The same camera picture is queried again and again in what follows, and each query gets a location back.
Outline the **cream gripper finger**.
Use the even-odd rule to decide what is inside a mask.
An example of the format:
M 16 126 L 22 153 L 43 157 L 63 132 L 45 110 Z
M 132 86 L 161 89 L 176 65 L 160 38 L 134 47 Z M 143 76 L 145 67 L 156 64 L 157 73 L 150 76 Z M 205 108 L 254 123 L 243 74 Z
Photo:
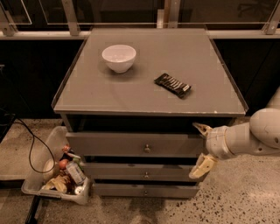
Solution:
M 210 126 L 202 123 L 194 122 L 192 126 L 196 128 L 203 137 L 207 137 L 208 134 L 212 131 L 212 128 Z
M 212 155 L 205 155 L 201 153 L 196 162 L 196 165 L 191 169 L 189 173 L 190 179 L 199 179 L 206 173 L 210 172 L 217 164 L 218 160 Z

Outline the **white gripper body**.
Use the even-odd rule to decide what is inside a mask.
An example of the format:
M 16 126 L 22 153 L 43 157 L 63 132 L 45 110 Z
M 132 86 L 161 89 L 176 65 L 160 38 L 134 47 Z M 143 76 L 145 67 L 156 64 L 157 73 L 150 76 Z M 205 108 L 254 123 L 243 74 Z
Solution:
M 230 151 L 226 143 L 227 126 L 213 128 L 206 136 L 206 149 L 217 159 L 225 160 L 234 158 L 235 154 Z

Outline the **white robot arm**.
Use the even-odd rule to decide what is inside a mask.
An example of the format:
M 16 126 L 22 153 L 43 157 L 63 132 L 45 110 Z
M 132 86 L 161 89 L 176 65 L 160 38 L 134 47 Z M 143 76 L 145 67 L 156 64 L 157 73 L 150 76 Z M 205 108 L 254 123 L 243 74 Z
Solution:
M 278 156 L 280 154 L 280 98 L 279 90 L 265 108 L 257 110 L 248 122 L 234 126 L 211 128 L 205 124 L 192 124 L 205 138 L 208 154 L 201 153 L 189 173 L 198 179 L 211 171 L 219 160 L 247 154 Z

